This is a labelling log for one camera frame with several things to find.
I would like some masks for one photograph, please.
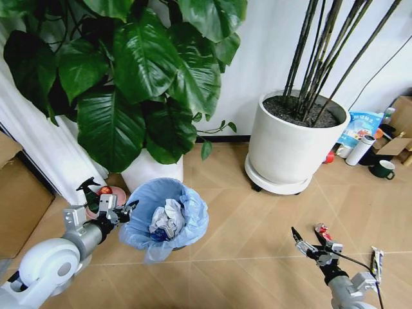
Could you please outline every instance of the wooden floor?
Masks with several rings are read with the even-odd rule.
[[[397,164],[389,181],[338,159],[322,165],[299,196],[276,196],[250,189],[246,153],[247,144],[215,144],[204,162],[198,146],[185,156],[185,183],[209,206],[209,229],[199,242],[146,266],[144,253],[112,232],[91,266],[43,308],[331,308],[320,270],[300,255],[290,234],[295,226],[316,243],[312,227],[318,222],[353,258],[368,263],[371,245],[385,250],[385,308],[411,308],[412,168]],[[63,199],[55,200],[23,253],[62,234],[64,206]],[[341,267],[351,276],[362,270],[347,261]],[[373,292],[367,300],[379,307]]]

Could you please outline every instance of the trash can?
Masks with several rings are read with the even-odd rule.
[[[165,200],[169,198],[183,205],[185,225],[170,241],[156,242],[151,238],[149,226],[156,208],[164,206]],[[164,261],[173,249],[191,245],[206,233],[209,225],[206,203],[195,190],[176,179],[157,178],[141,185],[127,203],[137,200],[139,202],[132,212],[130,222],[121,227],[119,238],[126,245],[146,250],[144,263]]]

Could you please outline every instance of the white flower pot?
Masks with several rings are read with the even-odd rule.
[[[182,182],[183,156],[176,164],[160,164],[150,155],[146,148],[143,148],[140,155],[122,172],[122,177],[130,192],[155,178],[175,178]]]
[[[329,110],[341,122],[328,128],[302,127],[271,115],[263,101],[282,91],[271,92],[259,100],[245,169],[259,187],[278,194],[296,194],[308,187],[313,174],[339,139],[350,121],[349,113],[335,102]],[[326,98],[319,96],[318,104]]]

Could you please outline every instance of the black cable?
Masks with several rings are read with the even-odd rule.
[[[358,94],[358,96],[356,97],[356,99],[353,101],[352,105],[349,107],[349,110],[355,105],[355,103],[358,101],[358,98],[361,96],[361,94],[363,93],[363,91],[365,90],[365,88],[369,85],[369,83],[376,77],[376,75],[378,75],[380,73],[380,71],[383,70],[383,68],[385,68],[385,66],[391,62],[391,60],[393,58],[395,58],[395,56],[403,49],[403,47],[405,47],[405,45],[412,39],[412,35],[405,41],[405,43],[397,50],[396,53],[394,53],[392,55],[392,57],[390,57],[388,59],[388,61],[385,62],[385,64],[378,70],[378,72],[376,72],[371,79],[365,84],[365,86],[362,88],[362,90],[360,91],[360,93]]]
[[[349,260],[349,261],[351,261],[351,262],[354,262],[354,263],[356,263],[356,264],[358,264],[358,265],[360,265],[360,266],[363,266],[364,268],[366,268],[366,269],[370,272],[370,274],[371,274],[371,275],[375,278],[375,280],[376,280],[376,276],[375,276],[375,274],[372,272],[372,269],[371,269],[369,266],[365,265],[364,263],[362,263],[362,262],[360,262],[360,261],[357,261],[356,259],[352,259],[351,257],[344,256],[343,254],[340,254],[340,253],[337,253],[337,252],[334,252],[334,251],[330,251],[330,252],[336,254],[337,256],[340,256],[341,258],[347,259],[347,260]],[[381,294],[380,294],[379,283],[378,283],[377,280],[376,280],[375,285],[376,285],[376,289],[377,289],[377,292],[378,292],[378,298],[379,298],[380,307],[381,307],[382,309],[384,309],[384,303],[383,303],[383,300],[382,300],[382,296],[381,296]]]

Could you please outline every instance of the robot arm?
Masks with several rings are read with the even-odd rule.
[[[99,197],[98,217],[87,221],[83,205],[63,210],[66,232],[43,241],[23,257],[19,270],[0,287],[1,309],[39,308],[47,298],[63,292],[91,261],[91,253],[107,235],[130,220],[132,205],[117,207],[117,196]]]
[[[328,234],[325,237],[318,230],[315,230],[315,233],[321,246],[314,246],[304,241],[292,227],[296,247],[305,256],[314,259],[324,274],[324,282],[332,291],[332,308],[376,309],[376,307],[362,302],[366,291],[372,289],[377,292],[375,277],[369,272],[359,272],[352,279],[349,279],[348,274],[338,266],[343,245],[332,241]]]

